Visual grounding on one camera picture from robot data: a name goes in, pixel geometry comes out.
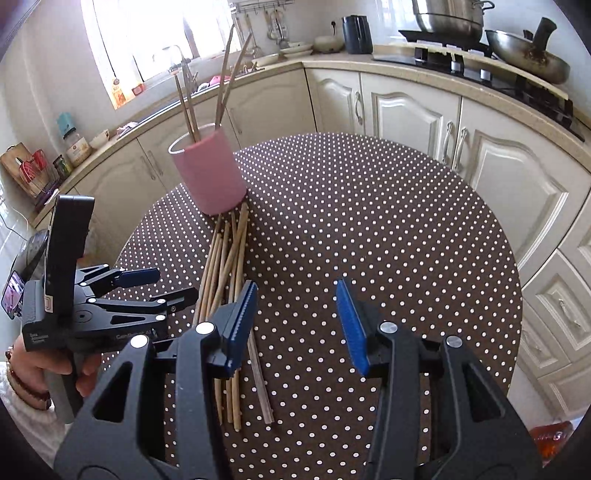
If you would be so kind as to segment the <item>person's left hand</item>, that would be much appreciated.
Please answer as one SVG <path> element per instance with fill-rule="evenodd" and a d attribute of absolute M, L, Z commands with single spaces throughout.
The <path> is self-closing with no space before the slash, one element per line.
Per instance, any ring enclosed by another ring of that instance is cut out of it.
<path fill-rule="evenodd" d="M 70 361 L 63 352 L 57 350 L 27 352 L 22 335 L 14 341 L 9 363 L 17 378 L 36 394 L 48 392 L 44 377 L 46 371 L 57 375 L 69 375 L 72 372 Z M 100 354 L 92 354 L 85 359 L 76 382 L 76 389 L 82 397 L 87 397 L 94 390 L 100 366 Z"/>

